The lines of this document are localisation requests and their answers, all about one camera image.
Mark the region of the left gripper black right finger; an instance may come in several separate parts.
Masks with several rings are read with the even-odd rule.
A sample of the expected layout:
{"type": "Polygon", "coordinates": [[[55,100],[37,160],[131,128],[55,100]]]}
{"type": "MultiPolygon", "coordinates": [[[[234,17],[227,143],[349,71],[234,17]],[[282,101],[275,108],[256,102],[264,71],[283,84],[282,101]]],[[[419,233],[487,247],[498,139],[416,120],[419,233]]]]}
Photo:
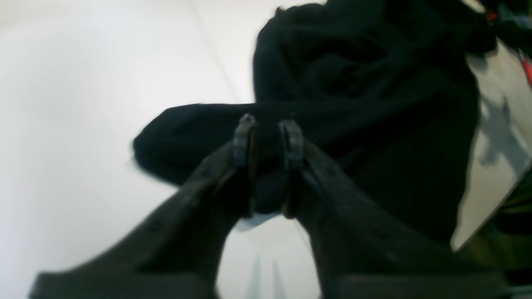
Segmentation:
{"type": "Polygon", "coordinates": [[[278,125],[283,213],[311,240],[325,299],[509,299],[497,270],[465,259],[376,204],[295,121],[278,125]]]}

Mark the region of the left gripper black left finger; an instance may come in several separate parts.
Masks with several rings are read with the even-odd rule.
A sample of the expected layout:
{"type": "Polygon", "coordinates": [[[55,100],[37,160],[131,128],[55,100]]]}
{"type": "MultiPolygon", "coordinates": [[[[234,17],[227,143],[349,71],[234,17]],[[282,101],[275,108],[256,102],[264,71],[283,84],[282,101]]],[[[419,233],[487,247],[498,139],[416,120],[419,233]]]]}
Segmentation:
{"type": "Polygon", "coordinates": [[[39,274],[31,299],[215,299],[226,238],[252,216],[256,127],[250,114],[231,140],[131,233],[73,269],[39,274]]]}

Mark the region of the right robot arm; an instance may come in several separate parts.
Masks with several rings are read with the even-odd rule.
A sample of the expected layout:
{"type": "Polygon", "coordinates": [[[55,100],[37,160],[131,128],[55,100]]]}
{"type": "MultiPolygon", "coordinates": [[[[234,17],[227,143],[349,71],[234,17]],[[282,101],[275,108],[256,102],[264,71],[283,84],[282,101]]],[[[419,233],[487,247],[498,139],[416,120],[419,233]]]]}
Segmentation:
{"type": "Polygon", "coordinates": [[[505,45],[532,57],[530,0],[479,0],[496,36],[505,45]]]}

